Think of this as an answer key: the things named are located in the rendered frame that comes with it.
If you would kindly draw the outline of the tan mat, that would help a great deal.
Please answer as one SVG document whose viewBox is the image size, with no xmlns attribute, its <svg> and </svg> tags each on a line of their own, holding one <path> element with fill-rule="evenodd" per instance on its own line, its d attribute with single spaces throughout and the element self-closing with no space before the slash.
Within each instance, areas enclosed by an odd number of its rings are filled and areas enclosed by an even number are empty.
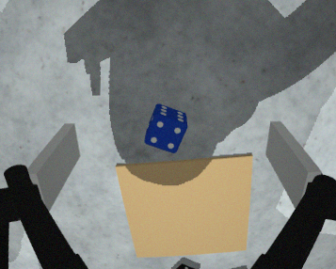
<svg viewBox="0 0 336 269">
<path fill-rule="evenodd" d="M 252 157 L 116 165 L 136 257 L 246 250 Z"/>
</svg>

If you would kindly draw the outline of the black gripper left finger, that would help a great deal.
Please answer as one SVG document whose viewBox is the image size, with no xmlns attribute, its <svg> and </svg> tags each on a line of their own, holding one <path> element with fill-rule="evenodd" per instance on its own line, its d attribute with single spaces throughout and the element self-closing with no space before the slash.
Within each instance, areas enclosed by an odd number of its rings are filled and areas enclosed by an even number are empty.
<svg viewBox="0 0 336 269">
<path fill-rule="evenodd" d="M 80 158 L 74 123 L 65 123 L 33 163 L 9 167 L 0 189 L 0 269 L 8 269 L 9 222 L 20 221 L 42 269 L 88 269 L 49 213 Z"/>
</svg>

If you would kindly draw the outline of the black die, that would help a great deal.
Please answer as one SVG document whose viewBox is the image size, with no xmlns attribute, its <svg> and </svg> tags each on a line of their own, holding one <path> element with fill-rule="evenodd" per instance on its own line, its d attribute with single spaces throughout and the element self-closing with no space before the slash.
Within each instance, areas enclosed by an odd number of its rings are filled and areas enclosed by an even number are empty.
<svg viewBox="0 0 336 269">
<path fill-rule="evenodd" d="M 194 269 L 194 268 L 181 264 L 177 269 Z"/>
</svg>

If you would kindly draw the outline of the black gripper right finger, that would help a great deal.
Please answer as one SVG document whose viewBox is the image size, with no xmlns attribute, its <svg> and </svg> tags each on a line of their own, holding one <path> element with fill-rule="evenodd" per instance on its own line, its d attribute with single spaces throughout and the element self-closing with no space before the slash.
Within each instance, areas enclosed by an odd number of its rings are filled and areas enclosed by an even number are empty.
<svg viewBox="0 0 336 269">
<path fill-rule="evenodd" d="M 250 269 L 302 269 L 326 219 L 336 221 L 336 180 L 322 174 L 281 121 L 270 121 L 265 155 L 295 210 Z"/>
</svg>

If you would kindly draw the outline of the blue die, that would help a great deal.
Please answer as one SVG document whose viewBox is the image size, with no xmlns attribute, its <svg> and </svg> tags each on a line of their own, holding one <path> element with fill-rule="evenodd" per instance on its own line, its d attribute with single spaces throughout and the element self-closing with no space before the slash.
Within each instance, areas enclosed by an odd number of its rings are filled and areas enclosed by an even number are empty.
<svg viewBox="0 0 336 269">
<path fill-rule="evenodd" d="M 147 128 L 145 143 L 161 150 L 177 152 L 187 129 L 184 112 L 157 104 Z"/>
</svg>

